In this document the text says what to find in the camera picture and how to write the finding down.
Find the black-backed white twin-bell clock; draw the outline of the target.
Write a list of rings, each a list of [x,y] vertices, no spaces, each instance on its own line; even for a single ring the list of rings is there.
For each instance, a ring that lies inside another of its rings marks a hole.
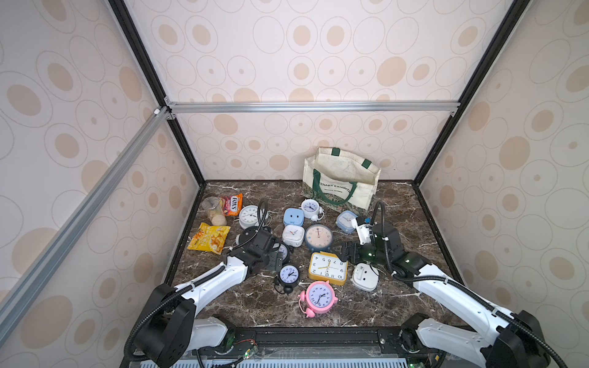
[[[245,229],[240,235],[236,237],[236,245],[248,244],[257,234],[255,227]]]

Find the black twin-bell alarm clock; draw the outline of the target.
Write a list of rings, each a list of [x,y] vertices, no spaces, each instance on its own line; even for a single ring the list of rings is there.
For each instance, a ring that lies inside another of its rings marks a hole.
[[[300,271],[294,265],[284,265],[275,276],[275,291],[279,294],[291,294],[300,282]]]

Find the white twin-bell alarm clock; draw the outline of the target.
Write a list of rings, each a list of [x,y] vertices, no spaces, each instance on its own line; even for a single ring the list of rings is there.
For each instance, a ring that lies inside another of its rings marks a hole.
[[[262,204],[262,209],[259,210],[257,205],[247,205],[243,207],[239,213],[239,225],[242,229],[259,226],[259,218],[264,216],[263,226],[269,225],[271,222],[270,214],[267,211],[267,205]]]

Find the small black round clock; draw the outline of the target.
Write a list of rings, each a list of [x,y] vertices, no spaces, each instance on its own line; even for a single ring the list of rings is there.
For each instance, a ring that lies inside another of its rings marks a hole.
[[[282,259],[282,265],[288,264],[291,254],[293,252],[293,248],[290,245],[285,245],[281,242],[278,246],[278,253]]]

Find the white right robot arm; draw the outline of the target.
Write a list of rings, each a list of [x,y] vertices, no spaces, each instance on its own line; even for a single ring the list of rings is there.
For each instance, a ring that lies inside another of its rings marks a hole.
[[[407,251],[396,228],[385,221],[351,221],[358,242],[343,245],[340,259],[383,265],[397,281],[411,286],[452,311],[469,325],[455,328],[416,313],[400,328],[400,345],[410,353],[437,349],[480,367],[547,367],[566,365],[544,338],[536,317],[512,312],[457,282],[429,259]]]

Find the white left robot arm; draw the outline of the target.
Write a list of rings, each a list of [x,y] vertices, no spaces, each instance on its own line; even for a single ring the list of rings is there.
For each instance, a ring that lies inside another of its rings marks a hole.
[[[172,287],[157,286],[148,297],[124,344],[124,359],[150,360],[158,367],[173,366],[187,351],[220,345],[228,326],[217,318],[197,320],[210,302],[225,291],[259,274],[279,241],[269,227],[250,228],[215,268]]]

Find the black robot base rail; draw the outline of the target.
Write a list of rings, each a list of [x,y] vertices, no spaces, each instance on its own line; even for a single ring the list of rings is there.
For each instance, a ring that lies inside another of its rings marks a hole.
[[[184,356],[200,360],[248,356],[257,349],[270,354],[279,350],[312,350],[341,356],[345,351],[373,350],[408,360],[427,360],[439,366],[451,352],[449,348],[426,346],[406,327],[392,328],[237,328],[214,320],[211,326],[196,326],[191,331],[181,326],[178,332],[143,328],[130,343],[130,362],[148,361],[158,367],[171,367]]]

